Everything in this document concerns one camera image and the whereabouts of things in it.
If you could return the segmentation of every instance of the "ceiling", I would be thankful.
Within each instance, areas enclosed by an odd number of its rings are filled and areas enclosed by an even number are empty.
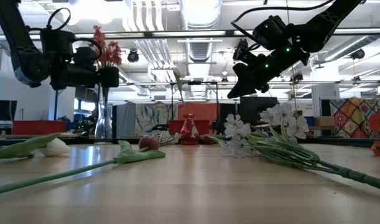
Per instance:
[[[98,2],[99,0],[86,0],[86,3],[93,4],[93,2]],[[230,22],[238,17],[243,11],[250,9],[252,7],[261,7],[262,0],[258,1],[240,1],[240,0],[223,0],[223,5],[221,8],[221,17],[217,29],[222,30],[231,30],[233,29],[230,26]],[[317,4],[321,4],[324,1],[308,1],[308,0],[288,0],[289,6],[295,7],[309,7]],[[69,7],[68,3],[55,3],[52,0],[26,0],[22,1],[22,4],[19,6],[23,20],[25,24],[31,27],[44,27],[47,23],[47,20],[54,10],[60,7]],[[286,6],[286,1],[283,0],[268,0],[267,6]],[[100,24],[98,19],[103,17],[103,15],[108,14],[113,18],[111,22],[107,24],[102,24],[102,30],[105,32],[125,32],[122,25],[122,16],[123,11],[123,2],[104,2],[98,8],[97,13],[90,12],[90,8],[84,6],[81,11],[78,13],[84,13],[83,11],[88,11],[89,13],[83,16],[83,19],[79,20],[75,25],[66,26],[66,30],[70,30],[74,33],[92,33],[93,25]],[[162,1],[162,23],[165,30],[181,30],[182,23],[180,22],[180,7],[178,0],[163,0]],[[291,22],[294,24],[302,24],[307,22],[313,16],[322,12],[326,8],[317,9],[314,11],[258,11],[250,13],[243,17],[238,24],[244,28],[252,30],[262,21],[268,18],[270,15],[281,16],[282,20],[285,23]],[[53,20],[52,26],[58,27],[63,22],[63,16],[58,15],[57,19]],[[367,0],[366,4],[358,6],[341,24],[340,27],[375,27],[377,23],[380,22],[380,1]],[[322,51],[330,51],[340,44],[350,40],[353,36],[333,36],[330,41],[327,43],[325,48]],[[185,44],[180,44],[177,42],[178,39],[167,39],[167,45],[170,49],[170,54],[174,65],[181,71],[182,78],[190,78],[190,75],[187,71],[187,55],[185,50]],[[124,49],[123,53],[123,64],[121,66],[122,70],[126,73],[127,78],[130,82],[151,82],[148,76],[148,61],[140,53],[140,59],[136,63],[129,63],[126,59],[129,49],[135,49],[136,44],[133,40],[119,40],[118,41],[121,48]],[[213,44],[213,53],[211,56],[211,61],[213,64],[210,65],[209,77],[208,80],[220,81],[222,72],[227,72],[229,81],[236,81],[236,75],[232,69],[233,60],[232,54],[233,50],[239,42],[239,38],[222,38],[222,42]],[[41,43],[35,43],[37,47],[41,48]],[[353,66],[353,61],[351,59],[341,58],[333,62],[335,66],[339,68],[339,75],[341,79],[351,80],[354,74],[359,74],[363,72],[371,73],[368,76],[369,80],[380,80],[380,70],[375,73],[375,70],[380,68],[380,39],[363,47],[363,50],[366,52],[366,56],[362,60],[356,60],[355,65]],[[262,47],[257,51],[253,52],[254,54],[269,54],[269,51],[263,49]],[[302,72],[305,80],[310,79],[310,72],[312,71],[311,66],[307,67],[298,65],[297,71]],[[289,81],[292,71],[283,73],[282,76]],[[282,78],[276,78],[276,81],[281,81]],[[369,85],[369,87],[376,88],[376,85]],[[282,88],[290,90],[290,87],[287,85],[275,86],[274,88]],[[310,87],[302,88],[302,91],[309,91]],[[133,91],[132,88],[126,86],[118,88],[116,91]]]

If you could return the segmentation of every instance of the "table surface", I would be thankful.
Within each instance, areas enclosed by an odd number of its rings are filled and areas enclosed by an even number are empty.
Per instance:
[[[380,178],[365,148],[306,144],[328,162]],[[0,195],[0,223],[380,223],[380,190],[331,174],[166,146],[166,158],[110,165]],[[0,185],[113,158],[117,145],[0,161]]]

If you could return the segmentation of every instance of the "ventilation duct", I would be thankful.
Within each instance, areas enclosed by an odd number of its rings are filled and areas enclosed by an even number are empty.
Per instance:
[[[222,0],[180,0],[180,17],[184,30],[212,30],[216,29],[220,20]],[[188,65],[191,79],[202,78],[204,81],[209,75],[209,64],[213,43],[186,43],[188,59],[196,64]],[[192,86],[195,97],[203,97],[206,86]]]
[[[380,22],[374,24],[373,27],[380,27]],[[380,39],[380,35],[366,35],[364,37],[353,37],[350,40],[344,42],[333,50],[327,52],[324,56],[325,62],[338,60],[344,56],[347,56],[358,49],[361,49],[368,44]]]

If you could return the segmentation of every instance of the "desk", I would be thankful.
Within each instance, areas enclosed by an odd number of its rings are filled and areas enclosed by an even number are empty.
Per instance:
[[[309,144],[322,159],[380,178],[365,148]],[[0,185],[113,158],[116,145],[0,161]],[[0,223],[380,223],[380,190],[331,174],[167,146],[166,158],[109,166],[0,195]]]

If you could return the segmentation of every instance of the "computer monitor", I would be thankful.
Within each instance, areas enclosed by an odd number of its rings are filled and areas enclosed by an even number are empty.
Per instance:
[[[16,100],[0,100],[0,121],[14,121],[16,108]]]
[[[241,120],[244,123],[256,124],[260,121],[260,114],[267,108],[272,108],[278,104],[276,97],[258,97],[258,96],[245,96],[241,97]]]

